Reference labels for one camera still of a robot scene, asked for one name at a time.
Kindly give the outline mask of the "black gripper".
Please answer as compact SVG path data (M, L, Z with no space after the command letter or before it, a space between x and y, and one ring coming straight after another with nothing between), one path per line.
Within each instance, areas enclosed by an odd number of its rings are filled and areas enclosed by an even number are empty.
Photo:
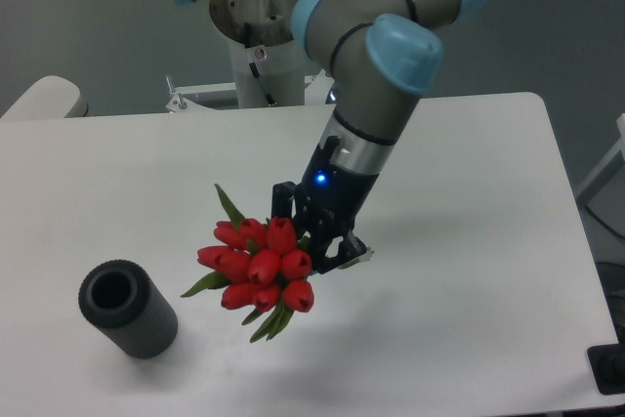
M271 218L294 219L297 229L310 234L312 269L325 274L355 261L367 252L353 234L355 218L378 177L362 175L331 161L342 139L330 136L315 148L302 181L272 187ZM326 255L333 240L341 237L335 256Z

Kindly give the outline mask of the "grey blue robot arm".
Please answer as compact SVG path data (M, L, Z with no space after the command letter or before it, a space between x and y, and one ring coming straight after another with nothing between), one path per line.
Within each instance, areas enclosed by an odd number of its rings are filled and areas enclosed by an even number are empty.
M315 271L365 253L355 217L431 88L443 54L435 31L485 1L209 0L212 23L229 41L241 106L300 104L305 59L338 86L301 182L278 184L272 195L272 213L310 236Z

